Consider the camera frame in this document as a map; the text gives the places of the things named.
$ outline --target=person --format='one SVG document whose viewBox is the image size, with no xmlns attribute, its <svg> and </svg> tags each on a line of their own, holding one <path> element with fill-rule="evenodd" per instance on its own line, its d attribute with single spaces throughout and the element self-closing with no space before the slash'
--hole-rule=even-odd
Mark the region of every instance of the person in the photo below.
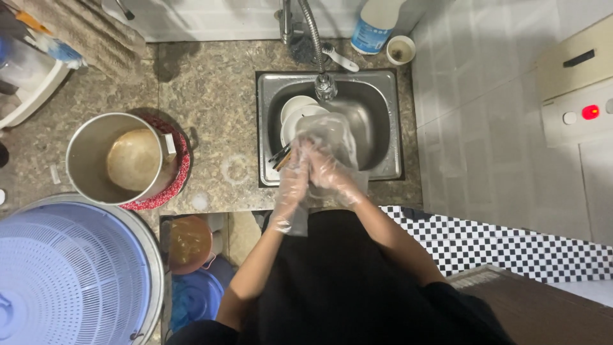
<svg viewBox="0 0 613 345">
<path fill-rule="evenodd" d="M 287 236 L 309 182 L 336 191 L 351 210 L 311 214 L 307 237 Z M 484 301 L 447 284 L 329 151 L 296 140 L 268 227 L 216 319 L 192 322 L 167 344 L 371 343 L 513 341 Z"/>
</svg>

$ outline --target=black shirt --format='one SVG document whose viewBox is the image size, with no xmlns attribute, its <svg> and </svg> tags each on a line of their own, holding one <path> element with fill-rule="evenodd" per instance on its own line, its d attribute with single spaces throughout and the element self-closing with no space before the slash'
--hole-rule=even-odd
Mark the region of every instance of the black shirt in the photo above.
<svg viewBox="0 0 613 345">
<path fill-rule="evenodd" d="M 308 231 L 284 237 L 241 333 L 204 320 L 167 344 L 512 343 L 484 301 L 442 282 L 419 287 L 355 213 L 311 214 Z"/>
</svg>

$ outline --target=clear plastic glove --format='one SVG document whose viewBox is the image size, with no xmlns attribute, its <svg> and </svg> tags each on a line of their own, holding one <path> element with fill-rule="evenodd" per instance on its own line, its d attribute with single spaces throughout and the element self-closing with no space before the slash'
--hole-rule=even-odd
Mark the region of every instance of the clear plastic glove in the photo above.
<svg viewBox="0 0 613 345">
<path fill-rule="evenodd" d="M 302 155 L 310 162 L 310 181 L 316 187 L 335 190 L 347 206 L 361 201 L 363 193 L 351 176 L 351 170 L 339 162 L 327 148 L 301 139 Z"/>
<path fill-rule="evenodd" d="M 281 182 L 269 228 L 289 235 L 307 235 L 308 208 L 302 205 L 307 195 L 309 159 L 297 141 L 292 142 L 289 161 L 281 169 Z"/>
</svg>

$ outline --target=faucet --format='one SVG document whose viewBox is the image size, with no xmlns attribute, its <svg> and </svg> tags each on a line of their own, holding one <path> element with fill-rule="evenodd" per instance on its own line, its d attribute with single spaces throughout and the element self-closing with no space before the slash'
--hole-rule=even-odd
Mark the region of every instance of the faucet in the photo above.
<svg viewBox="0 0 613 345">
<path fill-rule="evenodd" d="M 324 67 L 324 54 L 321 52 L 321 40 L 319 39 L 319 31 L 313 18 L 313 12 L 307 0 L 298 0 L 298 4 L 302 8 L 302 13 L 305 16 L 306 24 L 311 31 L 311 40 L 313 41 L 313 50 L 315 60 L 317 62 L 317 72 L 315 78 L 315 94 L 324 102 L 331 101 L 338 93 L 337 83 L 334 78 L 326 72 Z M 294 22 L 292 21 L 291 0 L 283 0 L 283 11 L 279 18 L 279 26 L 281 30 L 281 42 L 289 45 L 294 35 Z"/>
</svg>

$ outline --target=sink basin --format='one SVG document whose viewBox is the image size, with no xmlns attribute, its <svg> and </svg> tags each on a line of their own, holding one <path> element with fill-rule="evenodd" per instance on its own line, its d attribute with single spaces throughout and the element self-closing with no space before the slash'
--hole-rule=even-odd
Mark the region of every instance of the sink basin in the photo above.
<svg viewBox="0 0 613 345">
<path fill-rule="evenodd" d="M 369 180 L 394 180 L 402 174 L 400 121 L 396 76 L 392 71 L 330 73 L 338 95 L 322 103 L 331 112 L 345 114 L 356 139 L 357 162 Z M 281 109 L 292 97 L 315 96 L 314 72 L 257 72 L 257 140 L 260 187 L 279 185 L 279 173 L 268 160 L 281 145 Z"/>
</svg>

